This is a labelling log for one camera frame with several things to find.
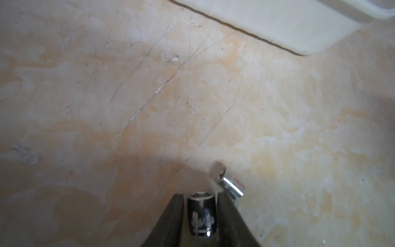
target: small metal part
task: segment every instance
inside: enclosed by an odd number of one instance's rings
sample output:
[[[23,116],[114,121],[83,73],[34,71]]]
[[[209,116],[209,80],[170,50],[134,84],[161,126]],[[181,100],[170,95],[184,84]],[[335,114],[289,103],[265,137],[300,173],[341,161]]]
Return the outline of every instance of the small metal part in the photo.
[[[193,236],[208,238],[217,230],[215,196],[196,192],[187,200],[189,230]]]
[[[222,163],[214,164],[213,179],[219,184],[233,200],[244,195],[245,186]]]

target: stone floor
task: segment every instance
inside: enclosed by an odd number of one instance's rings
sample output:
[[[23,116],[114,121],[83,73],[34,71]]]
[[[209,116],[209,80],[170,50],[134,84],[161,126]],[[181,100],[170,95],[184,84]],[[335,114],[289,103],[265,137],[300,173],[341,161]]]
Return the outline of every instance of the stone floor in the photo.
[[[262,246],[395,246],[394,19],[303,57],[168,0],[0,18],[1,246],[140,246],[214,161]]]

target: stain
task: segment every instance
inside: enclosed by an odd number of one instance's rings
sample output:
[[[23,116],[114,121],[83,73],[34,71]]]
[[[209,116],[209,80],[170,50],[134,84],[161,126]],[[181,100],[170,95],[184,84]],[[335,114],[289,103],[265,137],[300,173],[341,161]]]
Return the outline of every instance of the stain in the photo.
[[[15,145],[12,147],[12,149],[18,153],[24,165],[34,166],[37,165],[42,159],[40,153],[37,150],[33,150],[21,145]]]
[[[321,214],[325,214],[325,213],[332,213],[332,194],[328,193],[326,189],[324,189],[324,191],[322,192],[322,198],[321,198]]]
[[[72,188],[59,198],[53,213],[57,217],[58,230],[55,237],[46,243],[54,243],[62,239],[74,239],[78,243],[89,243],[89,237],[95,231],[104,205],[95,195]]]
[[[288,239],[286,234],[287,234],[286,228],[280,224],[277,224],[266,235],[265,239],[262,241],[262,245],[267,246],[269,244],[269,241],[273,240],[278,245],[284,246],[285,244],[288,244]]]
[[[66,112],[66,114],[68,114],[69,112],[71,112],[71,108],[72,108],[73,104],[69,105],[68,107],[66,107],[66,109],[64,110],[64,112]]]
[[[15,69],[20,66],[19,62],[11,57],[5,57],[3,62],[6,64],[6,67],[0,69],[0,87],[9,82],[22,82],[22,79],[14,74]]]

